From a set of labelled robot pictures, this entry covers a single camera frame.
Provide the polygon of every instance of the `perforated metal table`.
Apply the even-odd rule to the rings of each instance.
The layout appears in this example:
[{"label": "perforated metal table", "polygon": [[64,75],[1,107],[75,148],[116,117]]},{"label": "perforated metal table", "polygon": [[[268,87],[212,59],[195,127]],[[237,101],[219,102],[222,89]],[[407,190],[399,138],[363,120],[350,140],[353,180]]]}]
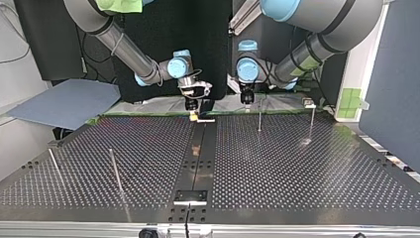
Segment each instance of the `perforated metal table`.
[{"label": "perforated metal table", "polygon": [[[0,182],[0,220],[420,227],[420,184],[318,114],[107,117]],[[124,192],[115,179],[114,150]],[[207,205],[175,206],[180,190]]]}]

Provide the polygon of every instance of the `green cloth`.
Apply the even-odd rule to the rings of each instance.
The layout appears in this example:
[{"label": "green cloth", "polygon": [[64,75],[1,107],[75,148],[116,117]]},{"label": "green cloth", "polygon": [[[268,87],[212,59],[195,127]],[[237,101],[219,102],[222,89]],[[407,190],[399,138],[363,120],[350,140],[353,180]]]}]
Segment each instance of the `green cloth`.
[{"label": "green cloth", "polygon": [[96,0],[101,11],[118,13],[143,12],[143,0]]}]

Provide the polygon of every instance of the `wire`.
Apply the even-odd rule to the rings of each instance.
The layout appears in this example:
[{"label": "wire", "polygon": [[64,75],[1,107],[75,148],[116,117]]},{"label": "wire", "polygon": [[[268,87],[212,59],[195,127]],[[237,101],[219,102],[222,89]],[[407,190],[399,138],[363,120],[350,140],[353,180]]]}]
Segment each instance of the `wire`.
[{"label": "wire", "polygon": [[97,62],[97,63],[103,63],[103,62],[105,62],[105,61],[107,61],[107,60],[109,60],[112,56],[109,56],[108,58],[105,58],[105,59],[94,59],[93,57],[91,57],[87,52],[86,52],[86,49],[85,49],[85,43],[86,43],[86,37],[87,37],[87,33],[84,33],[84,35],[83,35],[83,39],[81,40],[81,50],[82,50],[82,52],[83,52],[83,54],[88,58],[88,59],[90,59],[90,60],[92,60],[92,61],[94,61],[94,62]]},{"label": "wire", "polygon": [[317,70],[314,70],[313,71],[313,75],[314,75],[314,79],[315,79],[315,81],[318,83],[318,87],[319,87],[319,90],[321,91],[321,94],[322,94],[322,97],[324,97],[325,98],[325,101],[329,104],[329,106],[330,106],[330,108],[331,108],[331,110],[333,110],[333,112],[334,112],[334,114],[336,114],[336,110],[333,108],[333,104],[331,104],[330,103],[330,101],[328,100],[328,98],[327,98],[327,96],[325,96],[325,93],[324,93],[324,90],[322,90],[322,87],[321,87],[321,82],[320,82],[320,80],[319,80],[319,78],[318,78],[318,75],[317,75]]},{"label": "wire", "polygon": [[122,33],[120,39],[118,39],[118,42],[115,44],[115,47],[111,51],[111,57],[114,56],[114,53],[115,51],[117,51],[118,47],[120,46],[121,41],[123,41],[124,36],[126,36],[126,34]]},{"label": "wire", "polygon": [[[13,9],[11,6],[9,6],[9,5],[7,5],[6,3],[3,3],[3,2],[0,2],[0,7],[1,6],[3,6],[3,7],[5,7],[5,8],[7,8],[8,10],[10,10],[17,18],[19,18],[19,15],[18,15],[18,13],[15,11],[15,9]],[[8,62],[14,62],[14,61],[17,61],[17,60],[21,60],[21,59],[23,59],[23,58],[25,58],[28,54],[29,54],[29,52],[31,51],[31,47],[29,46],[29,44],[28,44],[28,42],[25,40],[25,38],[24,38],[24,36],[22,36],[21,35],[21,33],[18,31],[18,29],[16,29],[15,28],[15,26],[12,24],[12,22],[9,20],[9,18],[7,18],[6,17],[6,15],[4,15],[1,11],[0,11],[0,16],[2,16],[2,18],[5,20],[5,21],[7,21],[8,22],[8,24],[10,25],[10,27],[13,29],[13,31],[19,36],[19,38],[21,38],[22,39],[22,41],[24,41],[27,45],[28,45],[28,48],[27,48],[27,50],[26,50],[26,52],[22,55],[22,56],[20,56],[20,57],[17,57],[17,58],[15,58],[15,59],[8,59],[8,60],[4,60],[4,61],[0,61],[0,63],[8,63]]]},{"label": "wire", "polygon": [[188,212],[186,213],[186,219],[185,219],[185,238],[189,238],[189,229],[188,229],[188,219],[189,219],[189,206],[188,206]]},{"label": "wire", "polygon": [[5,60],[5,61],[0,61],[0,63],[8,63],[8,62],[14,62],[14,61],[17,61],[17,60],[21,60],[21,59],[25,58],[29,54],[30,51],[31,51],[31,47],[28,47],[28,49],[25,52],[25,54],[22,55],[21,57],[18,57],[16,59],[10,59],[10,60]]}]

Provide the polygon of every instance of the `green label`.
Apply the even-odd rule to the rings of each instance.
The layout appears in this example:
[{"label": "green label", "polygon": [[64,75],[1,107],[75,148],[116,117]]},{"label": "green label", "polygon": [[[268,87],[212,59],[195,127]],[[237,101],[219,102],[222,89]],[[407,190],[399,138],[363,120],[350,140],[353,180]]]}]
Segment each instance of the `green label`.
[{"label": "green label", "polygon": [[[303,63],[300,64],[300,67],[307,70],[315,69],[318,66],[319,66],[318,61],[316,61],[312,57],[308,57],[306,60],[303,61]],[[304,71],[300,70],[299,68],[296,68],[290,75],[297,77],[297,76],[303,75],[304,73],[305,73]]]}]

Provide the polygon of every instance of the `light blue joint cap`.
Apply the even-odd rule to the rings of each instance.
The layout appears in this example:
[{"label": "light blue joint cap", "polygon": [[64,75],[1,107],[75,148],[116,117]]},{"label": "light blue joint cap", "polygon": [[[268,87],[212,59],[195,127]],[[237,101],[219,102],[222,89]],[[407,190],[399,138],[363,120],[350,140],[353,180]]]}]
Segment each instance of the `light blue joint cap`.
[{"label": "light blue joint cap", "polygon": [[167,72],[173,78],[186,76],[188,74],[188,68],[188,61],[181,57],[171,59],[167,64]]},{"label": "light blue joint cap", "polygon": [[150,84],[147,84],[143,82],[143,80],[135,73],[136,82],[140,86],[150,86]]},{"label": "light blue joint cap", "polygon": [[244,40],[239,43],[238,51],[240,52],[251,52],[257,51],[259,49],[259,44],[253,40]]},{"label": "light blue joint cap", "polygon": [[259,65],[251,58],[243,58],[237,64],[238,76],[242,82],[254,82],[260,73]]},{"label": "light blue joint cap", "polygon": [[294,86],[296,86],[296,83],[297,83],[297,78],[294,79],[293,81],[291,81],[290,84],[288,84],[287,86],[285,86],[283,88],[286,89],[286,90],[291,90],[291,89],[293,89]]},{"label": "light blue joint cap", "polygon": [[173,57],[191,57],[191,53],[189,52],[189,50],[178,51],[173,53]]},{"label": "light blue joint cap", "polygon": [[300,0],[262,0],[262,13],[277,22],[286,22],[296,12]]}]

